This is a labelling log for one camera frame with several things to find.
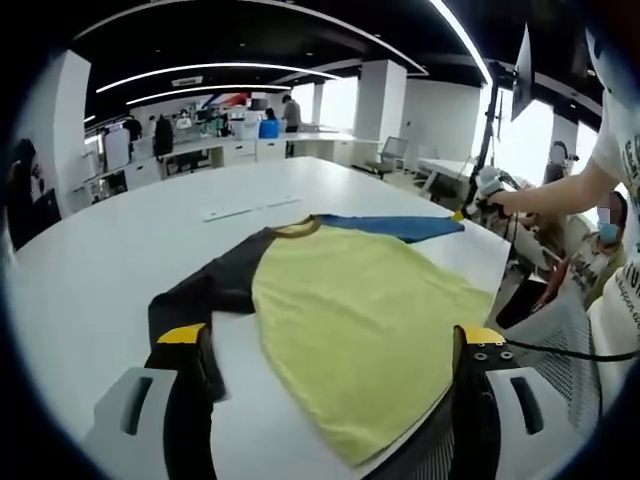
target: face mask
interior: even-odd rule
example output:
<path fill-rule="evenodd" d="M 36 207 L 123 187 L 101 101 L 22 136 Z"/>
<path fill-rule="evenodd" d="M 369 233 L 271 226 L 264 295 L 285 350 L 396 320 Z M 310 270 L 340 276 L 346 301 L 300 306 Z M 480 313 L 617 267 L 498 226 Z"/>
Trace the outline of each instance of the face mask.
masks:
<path fill-rule="evenodd" d="M 600 240 L 604 244 L 615 243 L 618 240 L 618 226 L 612 223 L 598 222 Z"/>

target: white wall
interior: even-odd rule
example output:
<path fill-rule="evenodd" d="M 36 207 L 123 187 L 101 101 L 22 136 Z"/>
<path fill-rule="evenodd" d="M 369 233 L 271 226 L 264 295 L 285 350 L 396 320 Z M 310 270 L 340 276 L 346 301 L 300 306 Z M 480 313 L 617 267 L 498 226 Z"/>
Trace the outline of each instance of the white wall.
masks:
<path fill-rule="evenodd" d="M 387 85 L 382 105 L 380 141 L 389 137 L 399 137 L 407 87 L 407 69 L 394 62 L 387 64 Z"/>
<path fill-rule="evenodd" d="M 36 149 L 34 159 L 42 169 L 47 189 L 56 188 L 58 176 L 53 163 L 53 122 L 55 92 L 60 80 L 62 61 L 52 62 L 32 87 L 14 131 L 14 139 L 28 138 Z"/>
<path fill-rule="evenodd" d="M 553 115 L 553 130 L 551 131 L 551 145 L 556 140 L 564 142 L 569 155 L 576 153 L 578 142 L 578 123 L 571 122 L 557 113 Z"/>
<path fill-rule="evenodd" d="M 479 88 L 409 79 L 400 135 L 415 155 L 421 146 L 423 151 L 437 149 L 440 158 L 464 162 L 471 153 L 479 104 Z M 408 153 L 410 168 L 415 162 L 411 157 Z"/>
<path fill-rule="evenodd" d="M 91 64 L 73 52 L 64 56 L 58 85 L 54 119 L 54 158 L 58 185 L 64 198 L 59 199 L 61 213 L 71 215 L 82 208 L 82 194 L 72 191 L 84 180 L 80 162 L 84 148 L 84 114 Z"/>
<path fill-rule="evenodd" d="M 81 208 L 72 190 L 84 154 L 84 115 L 91 64 L 72 51 L 56 57 L 33 86 L 14 138 L 30 139 L 46 188 L 53 188 L 63 218 Z"/>
<path fill-rule="evenodd" d="M 380 119 L 384 106 L 387 62 L 362 64 L 358 89 L 354 135 L 365 140 L 380 139 Z"/>

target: black cable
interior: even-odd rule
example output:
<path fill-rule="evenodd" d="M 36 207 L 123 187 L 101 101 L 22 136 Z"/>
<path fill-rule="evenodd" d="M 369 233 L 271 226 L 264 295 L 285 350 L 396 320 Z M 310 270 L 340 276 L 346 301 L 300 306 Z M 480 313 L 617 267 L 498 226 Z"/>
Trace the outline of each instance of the black cable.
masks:
<path fill-rule="evenodd" d="M 632 358 L 640 355 L 640 350 L 629 353 L 621 353 L 619 355 L 591 355 L 588 353 L 572 352 L 571 350 L 562 350 L 560 348 L 541 347 L 540 345 L 530 345 L 528 343 L 516 342 L 515 340 L 505 339 L 509 345 L 514 347 L 524 348 L 526 350 L 536 350 L 538 352 L 555 353 L 556 355 L 564 355 L 565 357 L 578 358 L 580 360 L 591 360 L 593 362 L 623 362 L 625 360 L 631 360 Z"/>

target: computer monitor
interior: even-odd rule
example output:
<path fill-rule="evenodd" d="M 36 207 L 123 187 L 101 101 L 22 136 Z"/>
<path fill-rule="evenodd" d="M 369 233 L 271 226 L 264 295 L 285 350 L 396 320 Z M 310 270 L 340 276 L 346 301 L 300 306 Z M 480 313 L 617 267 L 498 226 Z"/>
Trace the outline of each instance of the computer monitor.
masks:
<path fill-rule="evenodd" d="M 534 69 L 528 25 L 524 26 L 524 38 L 520 45 L 520 53 L 513 74 L 512 122 L 533 102 Z"/>

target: ceiling light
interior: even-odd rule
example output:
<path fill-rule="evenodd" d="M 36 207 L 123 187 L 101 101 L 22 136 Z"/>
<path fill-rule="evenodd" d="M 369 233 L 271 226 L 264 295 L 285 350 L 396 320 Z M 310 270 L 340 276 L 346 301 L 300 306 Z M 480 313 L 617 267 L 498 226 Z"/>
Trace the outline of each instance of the ceiling light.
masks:
<path fill-rule="evenodd" d="M 386 48 L 387 50 L 389 50 L 393 54 L 395 54 L 398 57 L 402 58 L 405 62 L 413 65 L 414 67 L 416 67 L 422 73 L 427 73 L 420 65 L 418 65 L 418 63 L 416 63 L 414 60 L 412 60 L 411 58 L 406 56 L 404 53 L 402 53 L 397 48 L 394 48 L 391 45 L 389 45 L 388 43 L 384 42 L 383 40 L 380 40 L 375 35 L 372 35 L 369 32 L 365 32 L 364 30 L 361 30 L 358 27 L 354 27 L 353 25 L 351 25 L 351 24 L 349 24 L 347 22 L 343 22 L 342 20 L 340 20 L 340 19 L 338 19 L 336 17 L 331 17 L 329 15 L 325 15 L 324 13 L 320 13 L 320 12 L 318 12 L 316 10 L 312 10 L 310 8 L 301 7 L 299 5 L 293 5 L 293 2 L 291 4 L 290 3 L 286 3 L 286 2 L 282 2 L 282 0 L 239 0 L 239 1 L 258 3 L 258 4 L 261 4 L 261 5 L 271 5 L 273 7 L 279 7 L 279 8 L 288 8 L 289 10 L 294 10 L 296 12 L 304 13 L 305 15 L 311 15 L 313 17 L 320 18 L 320 19 L 322 19 L 322 20 L 324 20 L 326 22 L 331 22 L 334 25 L 338 25 L 338 26 L 340 26 L 342 28 L 345 28 L 347 30 L 351 30 L 352 32 L 354 32 L 354 33 L 366 38 L 367 40 L 370 40 L 372 42 L 377 43 L 381 47 Z"/>
<path fill-rule="evenodd" d="M 141 78 L 151 77 L 153 75 L 160 75 L 162 73 L 179 72 L 181 70 L 193 70 L 199 68 L 271 68 L 274 70 L 287 70 L 289 72 L 306 73 L 307 75 L 319 75 L 321 77 L 330 78 L 332 80 L 340 80 L 341 77 L 337 75 L 331 75 L 330 73 L 317 72 L 315 70 L 309 70 L 306 68 L 287 67 L 286 65 L 271 65 L 268 63 L 247 63 L 247 62 L 227 62 L 227 63 L 202 63 L 198 65 L 183 65 L 182 67 L 163 68 L 162 70 L 154 70 L 153 72 L 141 73 L 140 75 L 134 75 L 133 77 L 125 78 L 124 80 L 118 80 L 117 82 L 110 83 L 104 87 L 96 90 L 96 93 L 102 93 L 110 88 L 117 87 L 123 83 L 133 82 L 134 80 L 140 80 Z"/>
<path fill-rule="evenodd" d="M 453 29 L 453 31 L 456 32 L 456 35 L 458 35 L 458 38 L 464 44 L 464 46 L 467 47 L 467 51 L 469 52 L 471 57 L 475 60 L 476 65 L 480 69 L 480 72 L 482 72 L 482 76 L 484 77 L 485 82 L 487 82 L 487 85 L 489 86 L 493 85 L 493 78 L 489 73 L 489 69 L 487 68 L 487 65 L 484 63 L 484 60 L 482 59 L 482 55 L 480 55 L 478 48 L 471 41 L 471 37 L 469 37 L 469 34 L 462 27 L 462 24 L 458 21 L 458 19 L 453 14 L 453 12 L 449 10 L 449 7 L 447 7 L 442 0 L 429 0 L 429 1 L 436 8 L 436 10 L 438 10 L 440 15 L 442 15 L 442 17 L 446 20 L 446 22 Z"/>
<path fill-rule="evenodd" d="M 153 98 L 166 97 L 168 95 L 176 95 L 178 93 L 200 92 L 202 90 L 291 90 L 290 87 L 282 87 L 279 85 L 211 85 L 209 87 L 193 87 L 183 88 L 182 90 L 173 90 L 171 92 L 157 93 L 148 97 L 137 98 L 127 102 L 127 105 L 144 102 Z"/>

